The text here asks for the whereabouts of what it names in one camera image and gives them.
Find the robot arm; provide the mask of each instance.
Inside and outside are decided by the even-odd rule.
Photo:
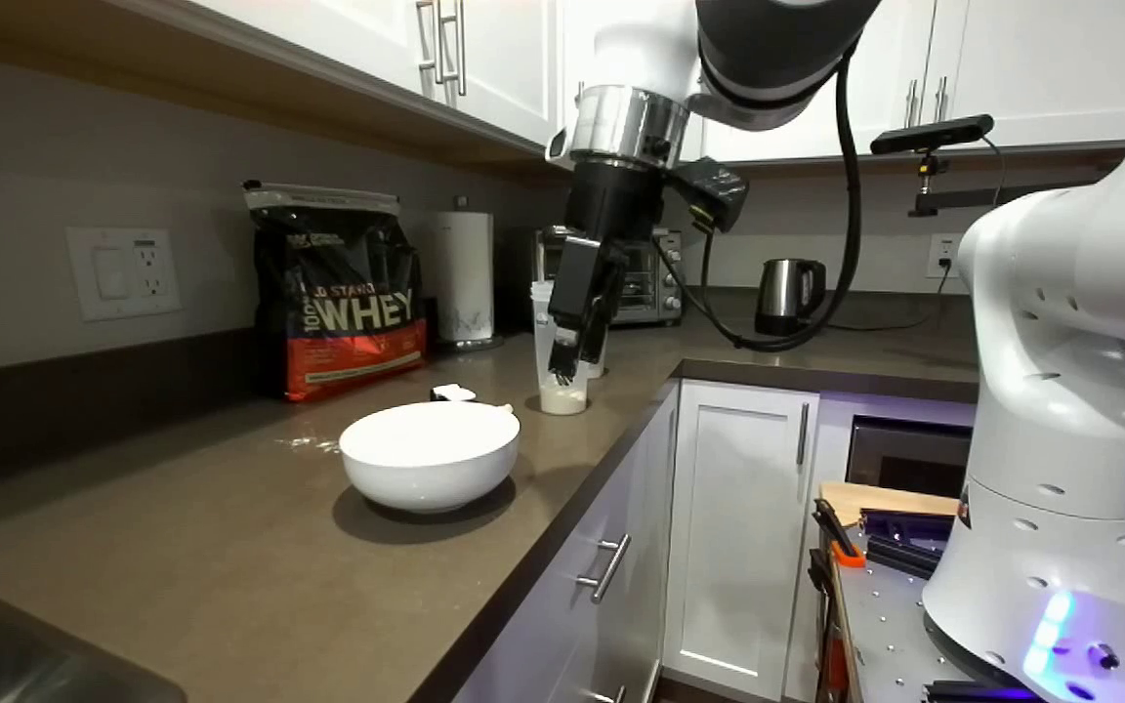
[[[716,161],[677,162],[688,112],[744,130],[794,119],[854,47],[874,0],[623,0],[604,9],[574,130],[550,146],[574,162],[550,315],[550,371],[597,359],[623,302],[629,246],[677,188],[703,226],[727,230],[745,183]]]

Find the kitchen countertop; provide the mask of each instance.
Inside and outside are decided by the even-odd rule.
[[[508,337],[332,401],[262,399],[103,445],[0,483],[0,599],[197,703],[408,698],[677,371],[974,386],[970,329],[909,312],[919,329],[826,330],[784,356],[737,353],[701,315],[613,330],[608,375],[577,419],[535,410],[531,337]],[[370,507],[335,438],[432,384],[515,407],[511,483],[446,519]]]

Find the upper cabinet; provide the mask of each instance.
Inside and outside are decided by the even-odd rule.
[[[550,0],[119,0],[250,54],[403,88],[542,146],[555,119]]]
[[[841,155],[837,78],[775,130],[703,123],[718,161]],[[1125,2],[1123,0],[884,0],[848,75],[861,153],[901,123],[992,112],[992,140],[1125,140]]]

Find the protein powder bag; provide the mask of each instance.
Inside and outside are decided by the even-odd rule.
[[[291,401],[421,364],[417,259],[379,190],[248,183],[259,330]]]

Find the wall cabinet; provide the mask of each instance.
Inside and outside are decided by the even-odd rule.
[[[306,75],[403,88],[400,100],[432,100],[535,146],[555,123],[555,0],[119,2]]]
[[[663,664],[784,694],[817,393],[682,384]]]
[[[837,78],[775,131],[703,130],[718,161],[841,155]],[[901,123],[992,112],[992,140],[1125,140],[1125,2],[884,0],[848,75],[861,153]]]
[[[667,393],[459,698],[645,698],[663,648]]]

